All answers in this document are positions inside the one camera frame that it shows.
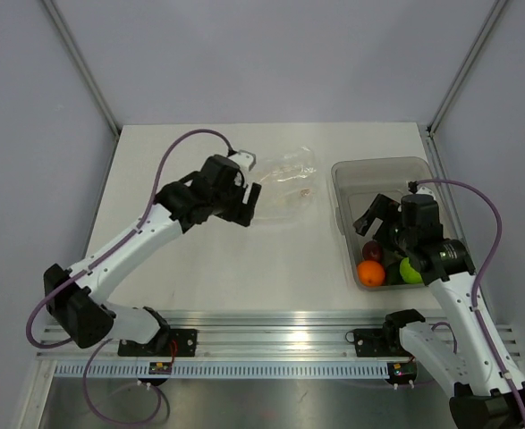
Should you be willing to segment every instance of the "metal floor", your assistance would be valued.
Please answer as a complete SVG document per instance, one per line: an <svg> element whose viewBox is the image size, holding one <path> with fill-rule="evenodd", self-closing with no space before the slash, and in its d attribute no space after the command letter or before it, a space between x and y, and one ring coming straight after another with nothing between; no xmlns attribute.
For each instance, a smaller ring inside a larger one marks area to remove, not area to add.
<svg viewBox="0 0 525 429"><path fill-rule="evenodd" d="M133 385L108 398L125 380L89 380L93 402L124 421L154 409L155 395ZM169 429L454 429L447 399L436 383L394 391L385 382L349 380L169 380L170 404L147 427ZM91 414L78 378L56 378L42 429L110 428Z"/></svg>

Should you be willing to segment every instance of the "gray wall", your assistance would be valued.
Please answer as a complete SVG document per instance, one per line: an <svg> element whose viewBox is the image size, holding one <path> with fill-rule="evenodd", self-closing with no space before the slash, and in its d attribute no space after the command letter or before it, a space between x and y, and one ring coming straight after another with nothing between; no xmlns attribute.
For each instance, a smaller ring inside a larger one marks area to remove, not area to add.
<svg viewBox="0 0 525 429"><path fill-rule="evenodd" d="M80 256L112 147L39 2L0 1L0 428L34 353L42 273Z"/></svg>
<svg viewBox="0 0 525 429"><path fill-rule="evenodd" d="M56 0L121 123L419 121L493 0Z"/></svg>
<svg viewBox="0 0 525 429"><path fill-rule="evenodd" d="M484 190L504 217L504 240L487 275L498 320L515 329L525 363L525 0L512 2L445 125L437 132L451 178ZM477 262L493 239L484 204L457 192Z"/></svg>

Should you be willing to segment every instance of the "red wire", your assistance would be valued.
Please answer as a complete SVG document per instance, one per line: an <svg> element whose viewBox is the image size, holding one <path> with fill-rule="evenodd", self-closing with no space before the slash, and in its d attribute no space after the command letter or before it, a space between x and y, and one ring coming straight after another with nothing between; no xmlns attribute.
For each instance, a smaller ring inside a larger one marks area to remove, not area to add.
<svg viewBox="0 0 525 429"><path fill-rule="evenodd" d="M176 357L176 353L179 351L179 347L176 345L176 341L172 340L169 344L169 348L171 349L171 369L173 369L174 358Z"/></svg>

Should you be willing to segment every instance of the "cable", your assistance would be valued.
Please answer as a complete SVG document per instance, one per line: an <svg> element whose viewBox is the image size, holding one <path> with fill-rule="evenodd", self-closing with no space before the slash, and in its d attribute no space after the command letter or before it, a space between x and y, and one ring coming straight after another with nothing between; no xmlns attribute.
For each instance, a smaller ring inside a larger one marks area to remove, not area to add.
<svg viewBox="0 0 525 429"><path fill-rule="evenodd" d="M455 332L453 332L453 328L447 322L437 322L436 324L431 326L431 331L434 331L439 326L446 326L447 328L449 328L449 331L451 331L451 333L453 334L453 353L456 355L457 354L457 339L455 337Z"/></svg>
<svg viewBox="0 0 525 429"><path fill-rule="evenodd" d="M355 345L355 341L349 341L348 340L348 333L351 332L351 333L353 333L355 335L355 331L358 331L358 330L354 329L354 330L351 330L351 331L348 331L348 332L345 333L345 335L343 337L344 337L346 342L349 342L350 344ZM368 334L368 333L358 332L357 335L359 337L361 337L361 338L366 339L366 340L373 340L373 341L375 341L375 340L382 340L383 339L383 337L381 335L374 335L373 333L372 334Z"/></svg>
<svg viewBox="0 0 525 429"><path fill-rule="evenodd" d="M123 392L123 391L130 391L131 389L133 388L139 388L140 386L136 383L126 383L126 384L123 384L115 389L113 389L111 392L107 393L107 395L101 400L99 401L97 404L94 404L95 408L99 408L100 406L102 406L103 404L105 404L106 402L108 402L110 399L112 399L115 395ZM69 400L66 400L66 398L63 397L64 395L64 392L67 391L66 389L63 389L62 390L62 398L58 401L58 403L56 404L58 407L61 407L61 409L65 412L66 415L70 416L70 417L77 417L77 416L84 416L85 414L88 414L88 413L91 413L91 409L89 408L89 406L85 407L84 409L77 409L76 407L73 407L72 409L69 408L69 404L72 403L73 404L73 400L70 402ZM169 419L169 417L171 416L171 404L169 403L169 400L168 398L166 397L165 393L159 389L159 392L161 394L161 398L163 399L163 403L165 404L165 408L166 408L166 414L165 414L165 418L164 419L161 419L161 420L156 420L154 422L154 425L158 425L160 423L166 423L166 421Z"/></svg>
<svg viewBox="0 0 525 429"><path fill-rule="evenodd" d="M206 128L191 130L188 132L185 132L182 134L177 140L175 140L171 146L166 150L165 154L161 158L161 161L157 168L157 174L155 175L155 180L153 181L153 188L151 190L151 195L148 199L147 206L145 207L145 211L143 212L143 215L140 217L139 221L137 222L137 225L135 229L130 230L127 232L127 234L120 239L114 246L112 246L107 252L105 252L103 255L98 257L96 260L94 260L89 266L88 269L91 271L97 266L99 266L101 263L103 263L107 258L109 258L114 252L116 252L119 248L121 248L127 241L131 239L136 233L137 230L140 229L141 226L147 221L148 214L151 211L151 208L153 207L153 202L155 200L155 195L157 193L158 189L158 183L161 178L161 172L163 171L163 167L165 166L166 159L171 155L173 150L179 146L184 140L186 140L188 137L194 136L195 134L212 134L214 136L219 137L228 147L229 153L232 153L234 151L233 146L230 144L230 141L220 132L215 130L210 130ZM38 316L41 309L52 299L54 299L58 293L60 293L62 290L67 288L70 284L78 281L81 277L86 275L88 273L87 270L81 270L78 273L76 273L73 277L71 277L69 280L63 282L61 285L57 286L55 289L53 289L50 293L48 293L43 299L41 299L38 304L34 307L34 309L30 313L30 317L28 317L28 321L26 322L26 338L28 339L28 342L38 348L38 349L55 349L57 347L61 347L64 344L68 344L72 341L71 338L68 338L67 340L59 341L56 343L51 344L43 344L39 341L37 341L33 336L33 323L36 320L36 317Z"/></svg>
<svg viewBox="0 0 525 429"><path fill-rule="evenodd" d="M485 262L481 266L480 270L477 273L477 276L475 277L475 281L473 282L473 286L470 292L470 301L471 305L474 308L475 317L477 318L478 326L480 327L480 330L483 332L483 335L485 336L485 340L487 341L487 345L491 350L491 353L493 353L493 356L495 357L496 364L500 368L501 372L503 374L509 373L508 368L504 364L503 358L499 354L498 350L496 349L495 342L493 341L493 338L491 337L490 332L487 329L487 325L485 324L485 319L483 318L483 315L481 314L480 310L478 309L478 288L480 287L480 283L483 279L483 276L485 275L485 271L490 266L491 261L493 260L493 257L495 256L495 253L498 249L498 245L501 241L501 236L503 235L503 220L501 219L501 214L499 213L498 209L496 208L495 204L489 197L487 197L484 193L482 193L477 188L468 185L467 183L464 183L462 181L450 181L448 179L425 179L422 181L417 181L418 185L422 185L425 183L445 183L448 185L454 185L459 186L461 188L468 189L475 194L477 194L479 197L481 197L491 208L493 211L493 214L495 215L496 219L496 235L495 235L495 241L493 242L493 245L491 246L490 251L488 252L487 257L485 258ZM516 403L519 407L519 411L521 412L522 417L522 423L525 427L525 406L522 402L521 395L519 394L519 390L516 387L516 384L514 384L514 381L510 378L506 378L506 383L508 384L509 388L511 389L512 395L514 396L514 399L516 400Z"/></svg>
<svg viewBox="0 0 525 429"><path fill-rule="evenodd" d="M171 344L169 344L169 347L171 348L171 369L173 369L174 358L176 357L176 354L179 352L179 346L177 345L175 340L172 340Z"/></svg>
<svg viewBox="0 0 525 429"><path fill-rule="evenodd" d="M89 397L89 391L88 391L88 388L87 388L87 374L89 372L89 368L91 367L91 363L93 363L93 359L95 359L95 356L97 355L97 353L102 348L104 348L104 346L107 345L109 343L109 341L111 341L111 340L101 341L99 343L99 345L97 346L97 348L93 351L93 354L91 355L91 357L87 361L87 364L85 365L85 369L83 370L83 376L81 377L81 386L82 386L82 389L83 389L83 396L85 398L85 401L87 402L87 405L88 405L89 409L91 410L91 412L93 414L95 414L98 418L100 418L104 422L109 423L110 425L119 425L119 426L141 426L141 425L147 425L157 416L159 410L161 409L161 403L163 401L163 394L162 394L163 392L161 392L160 389L158 389L157 387L153 386L152 384L147 384L147 386L149 388L151 388L153 390L153 392L157 395L157 406L155 407L155 410L150 414L149 417L144 418L143 420L140 420L138 422L130 422L130 423L122 422L120 420L115 420L115 419L113 419L111 417L108 417L108 416L102 414L97 409L97 407L95 406L93 401L91 401L91 398Z"/></svg>

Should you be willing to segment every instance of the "plastic container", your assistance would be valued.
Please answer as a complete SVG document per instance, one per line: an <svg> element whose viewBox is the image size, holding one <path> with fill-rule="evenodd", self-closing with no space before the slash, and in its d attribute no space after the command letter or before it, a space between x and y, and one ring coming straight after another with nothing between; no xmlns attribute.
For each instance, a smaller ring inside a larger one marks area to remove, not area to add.
<svg viewBox="0 0 525 429"><path fill-rule="evenodd" d="M295 219L314 201L316 176L316 157L308 147L258 160L250 174L252 181L262 185L254 221Z"/></svg>
<svg viewBox="0 0 525 429"><path fill-rule="evenodd" d="M384 285L376 288L361 284L357 265L363 260L361 249L372 240L381 221L369 229L366 237L361 237L353 229L353 223L361 217L377 194L381 193L395 201L401 201L402 196L409 193L407 184L431 177L427 162L417 157L382 158L361 161L344 161L332 167L330 198L334 206L335 233L340 238L344 255L346 279L349 284L355 284L367 291L401 290L425 287L423 284ZM451 222L444 210L444 205L435 187L428 185L439 204L441 223L445 229L445 237L451 237ZM397 261L398 258L385 252L384 266Z"/></svg>

